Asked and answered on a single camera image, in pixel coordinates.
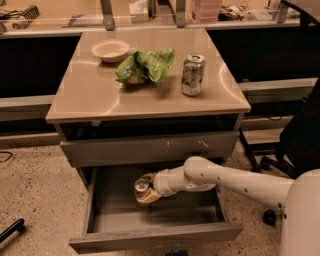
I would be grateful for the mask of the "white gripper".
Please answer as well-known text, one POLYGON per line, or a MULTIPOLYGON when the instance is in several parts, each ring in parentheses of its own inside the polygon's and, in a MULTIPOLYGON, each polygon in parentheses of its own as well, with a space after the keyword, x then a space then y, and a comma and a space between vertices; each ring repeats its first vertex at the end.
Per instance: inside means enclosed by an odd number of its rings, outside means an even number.
POLYGON ((159 200, 162 196, 169 197, 175 194, 175 191, 169 185, 169 170, 165 169, 155 173, 147 173, 141 176, 148 182, 153 182, 153 188, 146 190, 136 190, 136 200, 140 204, 150 204, 159 200))

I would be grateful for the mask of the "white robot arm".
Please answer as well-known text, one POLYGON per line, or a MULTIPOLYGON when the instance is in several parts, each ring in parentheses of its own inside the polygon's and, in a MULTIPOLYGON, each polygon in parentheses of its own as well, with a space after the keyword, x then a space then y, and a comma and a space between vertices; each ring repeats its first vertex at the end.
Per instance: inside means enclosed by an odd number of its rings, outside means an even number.
POLYGON ((141 176, 136 200, 152 203, 180 191, 208 191, 224 186, 283 212, 279 256, 320 256, 320 170, 289 179, 224 167, 193 156, 180 167, 141 176))

